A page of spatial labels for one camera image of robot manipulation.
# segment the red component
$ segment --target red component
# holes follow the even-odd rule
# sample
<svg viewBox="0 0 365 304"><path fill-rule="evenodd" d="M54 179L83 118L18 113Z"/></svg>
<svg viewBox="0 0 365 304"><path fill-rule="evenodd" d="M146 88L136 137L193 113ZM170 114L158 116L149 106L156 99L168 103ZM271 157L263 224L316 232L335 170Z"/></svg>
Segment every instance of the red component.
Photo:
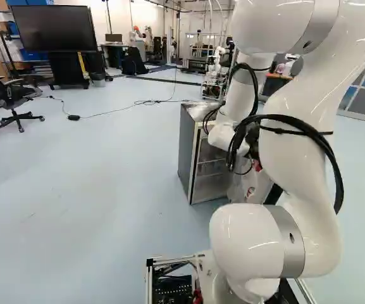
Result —
<svg viewBox="0 0 365 304"><path fill-rule="evenodd" d="M261 166L261 163L257 160L254 160L254 163L252 164L253 168L256 169L256 172L260 172L263 167Z"/></svg>
<svg viewBox="0 0 365 304"><path fill-rule="evenodd" d="M194 291L194 304L203 304L203 298L200 289L195 289Z"/></svg>

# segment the person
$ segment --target person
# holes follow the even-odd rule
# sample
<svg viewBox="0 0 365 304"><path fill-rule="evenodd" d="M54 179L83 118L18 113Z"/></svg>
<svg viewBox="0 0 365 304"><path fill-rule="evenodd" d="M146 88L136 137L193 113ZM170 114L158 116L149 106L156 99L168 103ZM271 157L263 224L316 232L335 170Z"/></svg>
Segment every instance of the person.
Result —
<svg viewBox="0 0 365 304"><path fill-rule="evenodd" d="M175 51L176 51L176 41L174 39L174 37L171 37L171 45L172 45L172 48L171 48L171 57L173 58L174 55L175 55Z"/></svg>

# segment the power adapter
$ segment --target power adapter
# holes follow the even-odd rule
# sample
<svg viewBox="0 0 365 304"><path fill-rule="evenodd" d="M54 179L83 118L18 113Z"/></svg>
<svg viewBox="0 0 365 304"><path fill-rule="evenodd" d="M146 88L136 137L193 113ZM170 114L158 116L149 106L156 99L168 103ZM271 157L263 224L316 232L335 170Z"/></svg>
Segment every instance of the power adapter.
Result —
<svg viewBox="0 0 365 304"><path fill-rule="evenodd" d="M68 120L74 120L74 121L77 121L77 120L80 120L80 115L68 115L67 116L67 119Z"/></svg>

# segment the monitor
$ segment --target monitor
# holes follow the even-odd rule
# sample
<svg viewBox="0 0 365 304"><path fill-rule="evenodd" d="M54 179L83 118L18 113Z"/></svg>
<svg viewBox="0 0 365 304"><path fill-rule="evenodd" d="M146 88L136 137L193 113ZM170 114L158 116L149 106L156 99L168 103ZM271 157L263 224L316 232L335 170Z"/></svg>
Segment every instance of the monitor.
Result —
<svg viewBox="0 0 365 304"><path fill-rule="evenodd" d="M12 6L23 46L29 51L97 51L88 6Z"/></svg>
<svg viewBox="0 0 365 304"><path fill-rule="evenodd" d="M122 34L105 34L105 40L109 42L122 42Z"/></svg>

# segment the yellow pole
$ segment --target yellow pole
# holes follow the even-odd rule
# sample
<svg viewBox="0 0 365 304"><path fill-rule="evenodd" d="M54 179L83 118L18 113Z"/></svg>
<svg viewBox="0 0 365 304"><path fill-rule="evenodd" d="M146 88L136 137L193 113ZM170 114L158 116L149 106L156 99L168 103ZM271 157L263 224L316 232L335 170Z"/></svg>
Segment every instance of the yellow pole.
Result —
<svg viewBox="0 0 365 304"><path fill-rule="evenodd" d="M85 69L84 60L82 59L81 52L77 52L77 54L78 54L78 60L80 62L80 66L81 66L82 75L84 76L84 79L89 79L89 75Z"/></svg>

